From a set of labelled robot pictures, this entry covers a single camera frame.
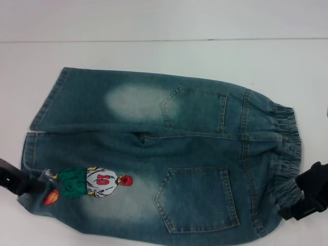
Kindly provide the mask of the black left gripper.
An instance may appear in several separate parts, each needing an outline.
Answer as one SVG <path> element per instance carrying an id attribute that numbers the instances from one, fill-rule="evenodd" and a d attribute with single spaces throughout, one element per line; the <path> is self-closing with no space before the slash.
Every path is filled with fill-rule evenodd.
<path id="1" fill-rule="evenodd" d="M 1 159 L 1 187 L 14 191 L 14 194 L 21 196 L 25 193 L 40 194 L 45 190 L 46 184 L 31 178 L 26 173 Z"/>

